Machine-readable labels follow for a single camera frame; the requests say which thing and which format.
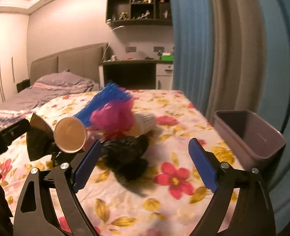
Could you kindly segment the dark brown paper wrapper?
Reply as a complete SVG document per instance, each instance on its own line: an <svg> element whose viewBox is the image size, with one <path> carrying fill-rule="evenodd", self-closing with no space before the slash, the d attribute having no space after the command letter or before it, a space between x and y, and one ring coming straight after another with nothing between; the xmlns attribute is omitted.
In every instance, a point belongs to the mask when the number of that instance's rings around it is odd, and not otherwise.
<svg viewBox="0 0 290 236"><path fill-rule="evenodd" d="M51 127L40 116L33 113L30 119L30 129L26 135L28 157L30 161L52 155L54 152L54 137Z"/></svg>

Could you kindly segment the brown paper cup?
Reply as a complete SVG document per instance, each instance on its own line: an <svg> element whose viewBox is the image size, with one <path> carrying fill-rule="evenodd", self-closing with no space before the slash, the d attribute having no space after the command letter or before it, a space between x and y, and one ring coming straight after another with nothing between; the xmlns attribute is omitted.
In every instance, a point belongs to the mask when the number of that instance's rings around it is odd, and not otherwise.
<svg viewBox="0 0 290 236"><path fill-rule="evenodd" d="M76 153L87 140L87 131L83 123L75 117L60 120L53 132L58 148L65 153Z"/></svg>

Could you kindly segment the black plastic bag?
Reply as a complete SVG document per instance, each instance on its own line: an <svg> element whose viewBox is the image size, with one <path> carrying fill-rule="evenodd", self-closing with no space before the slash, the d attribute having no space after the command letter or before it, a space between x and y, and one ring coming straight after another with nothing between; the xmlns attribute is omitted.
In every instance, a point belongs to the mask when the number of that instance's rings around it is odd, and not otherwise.
<svg viewBox="0 0 290 236"><path fill-rule="evenodd" d="M125 136L106 140L102 143L101 158L115 175L126 181L134 181L142 176L148 167L148 161L142 158L149 147L146 135Z"/></svg>

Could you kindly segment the white grid paper cup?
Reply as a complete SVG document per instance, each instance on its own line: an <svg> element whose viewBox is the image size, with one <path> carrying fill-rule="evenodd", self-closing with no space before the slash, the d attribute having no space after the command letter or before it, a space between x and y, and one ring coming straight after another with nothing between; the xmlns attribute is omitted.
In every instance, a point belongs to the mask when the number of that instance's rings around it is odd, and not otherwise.
<svg viewBox="0 0 290 236"><path fill-rule="evenodd" d="M157 124L157 120L152 113L134 113L135 124L129 131L124 132L127 136L138 137L151 131Z"/></svg>

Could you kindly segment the blue foam net sleeve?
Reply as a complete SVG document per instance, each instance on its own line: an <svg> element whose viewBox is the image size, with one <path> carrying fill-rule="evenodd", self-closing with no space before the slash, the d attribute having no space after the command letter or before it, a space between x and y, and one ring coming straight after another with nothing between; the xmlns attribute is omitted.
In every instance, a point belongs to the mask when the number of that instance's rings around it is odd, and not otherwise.
<svg viewBox="0 0 290 236"><path fill-rule="evenodd" d="M128 108L133 107L133 98L129 92L115 83L108 83L74 117L79 119L85 127L90 127L92 126L90 121L92 113L103 108L110 101L122 101Z"/></svg>

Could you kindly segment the purple plastic trash bin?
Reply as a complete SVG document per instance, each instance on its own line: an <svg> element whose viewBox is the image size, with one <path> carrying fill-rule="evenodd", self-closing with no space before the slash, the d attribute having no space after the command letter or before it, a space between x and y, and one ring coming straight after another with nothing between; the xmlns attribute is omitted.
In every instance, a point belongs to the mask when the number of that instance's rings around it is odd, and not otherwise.
<svg viewBox="0 0 290 236"><path fill-rule="evenodd" d="M249 110L216 111L214 128L246 171L263 169L286 145L276 128Z"/></svg>

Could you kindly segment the floral bed sheet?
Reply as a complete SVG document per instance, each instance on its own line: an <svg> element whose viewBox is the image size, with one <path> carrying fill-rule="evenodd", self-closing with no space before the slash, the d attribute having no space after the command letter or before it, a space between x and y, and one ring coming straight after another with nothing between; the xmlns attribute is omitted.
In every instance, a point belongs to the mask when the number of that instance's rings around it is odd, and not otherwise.
<svg viewBox="0 0 290 236"><path fill-rule="evenodd" d="M0 132L0 235L191 235L213 196L193 144L240 168L180 91L54 98Z"/></svg>

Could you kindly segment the grey upholstered headboard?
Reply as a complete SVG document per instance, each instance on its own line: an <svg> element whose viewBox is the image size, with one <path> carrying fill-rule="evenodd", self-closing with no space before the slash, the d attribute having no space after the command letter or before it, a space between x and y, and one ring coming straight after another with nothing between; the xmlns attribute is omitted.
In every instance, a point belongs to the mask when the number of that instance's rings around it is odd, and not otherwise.
<svg viewBox="0 0 290 236"><path fill-rule="evenodd" d="M99 65L106 58L107 45L107 43L86 45L37 59L30 66L30 83L35 83L42 76L63 71L98 83Z"/></svg>

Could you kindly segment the white drawer cabinet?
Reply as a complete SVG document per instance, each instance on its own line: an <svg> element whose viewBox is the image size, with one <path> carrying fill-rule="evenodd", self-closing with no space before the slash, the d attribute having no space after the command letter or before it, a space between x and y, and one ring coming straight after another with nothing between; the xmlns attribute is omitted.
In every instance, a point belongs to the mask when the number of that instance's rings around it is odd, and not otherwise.
<svg viewBox="0 0 290 236"><path fill-rule="evenodd" d="M156 89L171 90L173 87L173 64L156 64Z"/></svg>

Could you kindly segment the blue and grey curtain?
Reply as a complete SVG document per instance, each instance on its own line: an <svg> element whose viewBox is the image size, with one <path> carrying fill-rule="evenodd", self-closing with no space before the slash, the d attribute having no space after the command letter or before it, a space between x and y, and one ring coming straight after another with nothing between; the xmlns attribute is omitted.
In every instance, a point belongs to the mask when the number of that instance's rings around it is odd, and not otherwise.
<svg viewBox="0 0 290 236"><path fill-rule="evenodd" d="M170 0L175 79L211 122L250 110L286 145L267 170L277 235L290 235L290 0Z"/></svg>

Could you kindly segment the dark wooden desk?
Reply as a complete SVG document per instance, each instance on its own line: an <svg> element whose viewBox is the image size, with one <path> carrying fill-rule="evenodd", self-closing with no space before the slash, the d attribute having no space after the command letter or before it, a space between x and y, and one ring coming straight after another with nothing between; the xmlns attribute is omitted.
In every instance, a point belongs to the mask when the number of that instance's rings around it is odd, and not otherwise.
<svg viewBox="0 0 290 236"><path fill-rule="evenodd" d="M105 61L99 65L101 86L115 83L126 89L156 89L156 64L161 60Z"/></svg>

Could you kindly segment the green box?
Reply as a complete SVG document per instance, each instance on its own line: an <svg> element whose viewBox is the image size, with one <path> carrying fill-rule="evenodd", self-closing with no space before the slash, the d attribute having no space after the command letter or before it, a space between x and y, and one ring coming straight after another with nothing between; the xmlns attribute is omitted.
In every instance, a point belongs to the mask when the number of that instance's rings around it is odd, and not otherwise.
<svg viewBox="0 0 290 236"><path fill-rule="evenodd" d="M173 61L174 60L174 56L171 53L163 53L160 57L160 60L162 61Z"/></svg>

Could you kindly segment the white wardrobe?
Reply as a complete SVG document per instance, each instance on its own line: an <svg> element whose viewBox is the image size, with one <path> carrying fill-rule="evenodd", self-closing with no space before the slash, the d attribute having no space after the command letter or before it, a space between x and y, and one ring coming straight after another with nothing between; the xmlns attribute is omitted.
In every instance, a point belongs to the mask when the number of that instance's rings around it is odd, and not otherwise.
<svg viewBox="0 0 290 236"><path fill-rule="evenodd" d="M17 94L16 85L28 78L29 16L0 13L0 104Z"/></svg>

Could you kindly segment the dark wall shelf unit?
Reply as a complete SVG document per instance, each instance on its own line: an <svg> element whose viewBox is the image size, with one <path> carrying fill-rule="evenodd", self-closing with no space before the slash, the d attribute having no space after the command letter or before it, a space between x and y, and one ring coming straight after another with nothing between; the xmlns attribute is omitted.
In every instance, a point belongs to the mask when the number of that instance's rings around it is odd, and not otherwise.
<svg viewBox="0 0 290 236"><path fill-rule="evenodd" d="M171 26L170 0L107 0L105 23L113 29L132 25Z"/></svg>

